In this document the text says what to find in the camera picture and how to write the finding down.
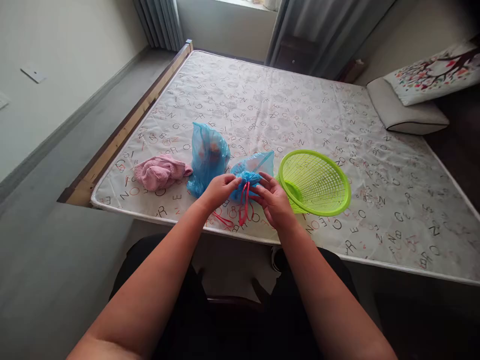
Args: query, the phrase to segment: white mattress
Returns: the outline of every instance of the white mattress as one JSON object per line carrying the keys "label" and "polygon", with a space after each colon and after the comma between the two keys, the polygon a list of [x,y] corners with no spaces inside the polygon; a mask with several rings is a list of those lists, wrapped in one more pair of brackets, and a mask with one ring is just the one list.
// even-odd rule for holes
{"label": "white mattress", "polygon": [[[275,171],[296,149],[329,156],[351,181],[349,208],[334,217],[297,215],[317,246],[344,259],[480,284],[478,214],[422,137],[385,130],[364,87],[194,51],[95,187],[94,206],[174,224],[195,201],[187,178],[150,192],[133,167],[170,153],[192,160],[192,122],[219,131],[230,168],[273,150]],[[238,224],[239,204],[217,212]],[[211,216],[205,230],[278,244],[260,206],[243,227]]]}

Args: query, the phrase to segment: light switch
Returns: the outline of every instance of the light switch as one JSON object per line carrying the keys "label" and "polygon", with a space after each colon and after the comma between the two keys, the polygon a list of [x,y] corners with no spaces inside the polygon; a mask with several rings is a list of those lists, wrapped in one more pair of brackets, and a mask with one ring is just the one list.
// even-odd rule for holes
{"label": "light switch", "polygon": [[5,96],[5,94],[0,92],[0,110],[6,107],[9,104],[10,100],[8,97]]}
{"label": "light switch", "polygon": [[33,64],[22,66],[20,70],[27,74],[37,84],[40,84],[43,80],[47,78],[44,74],[40,72],[38,67]]}

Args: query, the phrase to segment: basket rim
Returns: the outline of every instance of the basket rim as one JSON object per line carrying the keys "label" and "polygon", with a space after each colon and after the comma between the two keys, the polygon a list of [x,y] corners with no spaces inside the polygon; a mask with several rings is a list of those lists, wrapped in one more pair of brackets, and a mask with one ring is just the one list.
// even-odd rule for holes
{"label": "basket rim", "polygon": [[[287,187],[287,184],[284,180],[283,168],[284,168],[284,165],[285,165],[287,159],[290,158],[291,156],[297,155],[297,154],[309,154],[309,155],[313,155],[313,156],[316,156],[318,158],[321,158],[326,163],[328,163],[335,170],[335,172],[340,176],[341,180],[343,181],[343,185],[345,186],[346,196],[343,199],[343,202],[338,209],[335,209],[333,211],[314,210],[314,209],[309,208],[308,206],[305,206],[304,204],[302,204],[290,192],[290,190]],[[280,179],[281,187],[283,188],[283,190],[285,190],[286,194],[288,195],[288,198],[291,199],[298,207],[300,207],[301,209],[309,212],[310,214],[314,214],[314,215],[317,215],[317,216],[323,216],[323,217],[331,217],[331,216],[335,216],[335,215],[338,215],[338,214],[344,212],[345,209],[348,208],[349,205],[350,205],[350,200],[352,198],[352,191],[350,189],[349,179],[347,178],[345,173],[342,171],[342,169],[340,169],[340,167],[332,159],[330,159],[328,156],[323,155],[319,152],[316,152],[316,151],[313,151],[313,150],[304,150],[304,149],[299,149],[299,150],[294,150],[294,151],[289,152],[281,160],[280,169],[278,170],[278,178]]]}

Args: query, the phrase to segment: lime green basket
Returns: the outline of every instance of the lime green basket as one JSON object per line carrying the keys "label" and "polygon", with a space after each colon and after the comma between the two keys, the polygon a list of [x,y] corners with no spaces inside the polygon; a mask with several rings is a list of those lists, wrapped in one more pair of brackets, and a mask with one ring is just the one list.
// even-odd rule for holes
{"label": "lime green basket", "polygon": [[282,159],[275,177],[294,213],[331,217],[350,204],[349,180],[331,159],[312,150],[295,150]]}

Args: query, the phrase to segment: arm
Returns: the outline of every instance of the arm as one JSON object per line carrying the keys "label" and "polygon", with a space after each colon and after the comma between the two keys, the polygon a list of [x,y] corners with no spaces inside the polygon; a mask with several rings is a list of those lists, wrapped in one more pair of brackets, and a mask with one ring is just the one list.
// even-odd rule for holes
{"label": "arm", "polygon": [[387,339],[329,266],[295,218],[280,184],[270,175],[250,188],[270,224],[278,230],[285,256],[313,334],[328,359],[396,359]]}
{"label": "arm", "polygon": [[142,359],[151,355],[174,308],[205,221],[241,181],[233,174],[211,181],[105,306],[69,359]]}

